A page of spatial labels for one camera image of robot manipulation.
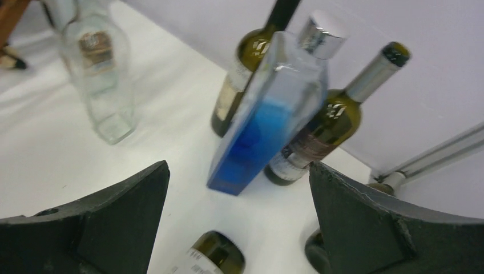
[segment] rectangular glass bottle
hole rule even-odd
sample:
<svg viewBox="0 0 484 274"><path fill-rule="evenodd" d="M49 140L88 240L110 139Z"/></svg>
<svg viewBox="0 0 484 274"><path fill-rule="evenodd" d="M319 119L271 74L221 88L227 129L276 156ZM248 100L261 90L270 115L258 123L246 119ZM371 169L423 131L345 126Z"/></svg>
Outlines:
<svg viewBox="0 0 484 274"><path fill-rule="evenodd" d="M299 37L277 32L212 162L208 187L238 195L321 108L342 23L315 11Z"/></svg>

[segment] wine label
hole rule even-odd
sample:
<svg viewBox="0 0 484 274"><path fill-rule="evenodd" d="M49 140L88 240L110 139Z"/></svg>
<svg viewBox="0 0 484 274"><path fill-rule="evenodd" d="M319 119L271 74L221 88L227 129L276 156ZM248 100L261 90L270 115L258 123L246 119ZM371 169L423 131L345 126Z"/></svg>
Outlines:
<svg viewBox="0 0 484 274"><path fill-rule="evenodd" d="M248 70L236 55L231 69L225 77L220 90L215 113L220 120L226 120L228 112L238 92L243 92L252 72Z"/></svg>
<svg viewBox="0 0 484 274"><path fill-rule="evenodd" d="M79 47L87 75L100 74L114 68L111 38L105 31L84 34L79 40Z"/></svg>
<svg viewBox="0 0 484 274"><path fill-rule="evenodd" d="M335 144L319 141L309 129L304 127L269 161L269 167L281 179L298 180L308 172L311 162L321 160L336 147Z"/></svg>
<svg viewBox="0 0 484 274"><path fill-rule="evenodd" d="M200 251L190 248L163 274L224 274Z"/></svg>

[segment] empty glass bottle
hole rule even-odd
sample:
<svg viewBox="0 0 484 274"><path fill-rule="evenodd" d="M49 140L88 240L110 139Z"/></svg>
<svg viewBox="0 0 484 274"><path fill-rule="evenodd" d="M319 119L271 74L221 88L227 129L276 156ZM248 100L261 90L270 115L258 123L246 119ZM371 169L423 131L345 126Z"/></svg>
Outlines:
<svg viewBox="0 0 484 274"><path fill-rule="evenodd" d="M97 0L75 3L76 16L62 31L68 67L94 131L115 144L135 129L129 41Z"/></svg>

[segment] black bottle cap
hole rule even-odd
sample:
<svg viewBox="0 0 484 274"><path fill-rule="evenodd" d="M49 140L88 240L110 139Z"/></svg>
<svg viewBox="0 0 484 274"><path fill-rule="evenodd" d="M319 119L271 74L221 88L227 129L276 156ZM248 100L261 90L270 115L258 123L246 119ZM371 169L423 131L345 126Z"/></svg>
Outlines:
<svg viewBox="0 0 484 274"><path fill-rule="evenodd" d="M277 30L285 30L301 0L277 0L266 26L274 25Z"/></svg>
<svg viewBox="0 0 484 274"><path fill-rule="evenodd" d="M410 51L398 42L390 42L386 45L381 53L388 61L397 67L403 67L410 59Z"/></svg>

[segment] clear glass bottle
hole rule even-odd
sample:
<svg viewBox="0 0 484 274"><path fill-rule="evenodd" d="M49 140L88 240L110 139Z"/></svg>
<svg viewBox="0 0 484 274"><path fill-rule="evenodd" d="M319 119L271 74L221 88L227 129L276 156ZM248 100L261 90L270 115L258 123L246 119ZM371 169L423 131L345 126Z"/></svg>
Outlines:
<svg viewBox="0 0 484 274"><path fill-rule="evenodd" d="M75 3L76 17L63 30L72 81L94 131L116 144L135 129L129 41L97 0Z"/></svg>
<svg viewBox="0 0 484 274"><path fill-rule="evenodd" d="M274 34L214 157L209 188L238 195L310 120L326 98L326 60L346 37L343 23L322 11L298 37Z"/></svg>

